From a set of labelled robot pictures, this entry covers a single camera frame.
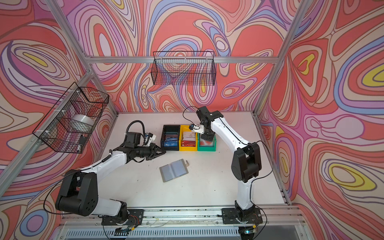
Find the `wire basket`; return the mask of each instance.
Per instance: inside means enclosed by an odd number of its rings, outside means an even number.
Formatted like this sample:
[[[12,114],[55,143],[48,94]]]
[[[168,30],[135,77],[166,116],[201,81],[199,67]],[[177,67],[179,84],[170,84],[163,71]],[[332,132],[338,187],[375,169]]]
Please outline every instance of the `wire basket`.
[[[53,121],[33,134],[41,132],[37,137],[55,152],[82,153],[108,102],[107,93],[77,86]]]
[[[155,51],[151,76],[154,85],[215,85],[213,51]]]

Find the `psychedelic wallpaper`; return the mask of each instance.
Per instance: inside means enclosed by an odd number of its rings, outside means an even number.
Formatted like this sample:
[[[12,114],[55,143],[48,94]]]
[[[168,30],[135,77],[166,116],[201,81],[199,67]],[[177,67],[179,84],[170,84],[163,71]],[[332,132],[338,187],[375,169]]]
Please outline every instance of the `psychedelic wallpaper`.
[[[296,1],[162,0],[64,2],[90,56],[153,56],[212,50],[216,56],[277,56]],[[215,86],[153,86],[151,64],[94,64],[117,111],[254,109],[271,64],[217,64]]]
[[[384,1],[315,0],[258,117],[315,239],[384,239]]]
[[[84,75],[73,49],[43,0],[0,1],[0,174],[31,137],[42,117]],[[111,127],[103,113],[82,154],[42,145],[0,198],[0,239],[48,239],[60,223],[42,204],[69,169],[91,164]],[[55,189],[47,206],[53,211]]]

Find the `green storage bin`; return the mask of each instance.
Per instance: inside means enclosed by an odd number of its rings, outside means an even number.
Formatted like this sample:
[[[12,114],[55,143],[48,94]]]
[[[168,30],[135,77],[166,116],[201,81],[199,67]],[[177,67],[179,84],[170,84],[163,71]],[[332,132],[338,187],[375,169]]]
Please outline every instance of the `green storage bin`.
[[[215,152],[216,151],[216,135],[213,140],[214,145],[212,147],[201,147],[200,146],[200,133],[197,136],[197,150],[200,152]]]

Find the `black mounting plate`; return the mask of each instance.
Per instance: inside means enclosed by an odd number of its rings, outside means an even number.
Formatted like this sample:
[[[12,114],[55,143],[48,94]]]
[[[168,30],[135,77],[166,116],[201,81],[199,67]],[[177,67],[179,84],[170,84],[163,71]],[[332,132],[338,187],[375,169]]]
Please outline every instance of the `black mounting plate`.
[[[223,217],[224,224],[240,224],[240,222],[236,220],[237,211],[235,208],[221,209],[221,215],[225,216]],[[239,219],[239,220],[243,223],[256,224],[256,226],[263,223],[262,215],[260,213],[260,208],[258,207],[255,207],[253,210],[253,213],[250,214],[248,217],[246,217],[245,219]]]
[[[128,225],[128,226],[141,225],[143,221],[144,209],[128,209],[128,212],[130,216],[128,217],[128,222],[124,225]],[[111,216],[104,216],[101,222],[103,226],[117,226],[118,223],[122,224],[124,222],[116,222],[116,218]]]

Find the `white table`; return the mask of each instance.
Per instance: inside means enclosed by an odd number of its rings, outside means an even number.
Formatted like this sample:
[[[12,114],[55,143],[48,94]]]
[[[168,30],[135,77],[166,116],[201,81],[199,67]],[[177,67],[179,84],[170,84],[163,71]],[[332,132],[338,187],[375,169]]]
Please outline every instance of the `white table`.
[[[228,123],[246,140],[260,140],[259,133],[250,112],[223,113]],[[186,118],[199,123],[196,113],[185,113]],[[163,125],[190,122],[181,113],[126,113],[119,114],[112,134],[104,150],[118,147],[124,140],[124,133],[130,122],[141,120],[145,131],[157,136],[154,141],[160,146]],[[135,123],[129,131],[142,132],[140,123]],[[127,203],[128,207],[186,207],[234,205],[237,195],[237,179],[231,171],[233,152],[219,136],[216,152],[167,151],[152,161],[128,164],[116,169],[99,185],[99,196]],[[262,143],[260,144],[262,170],[259,177],[271,171]],[[173,161],[188,161],[188,174],[168,182],[163,182],[159,167]],[[284,204],[274,174],[270,174],[253,184],[255,204]]]

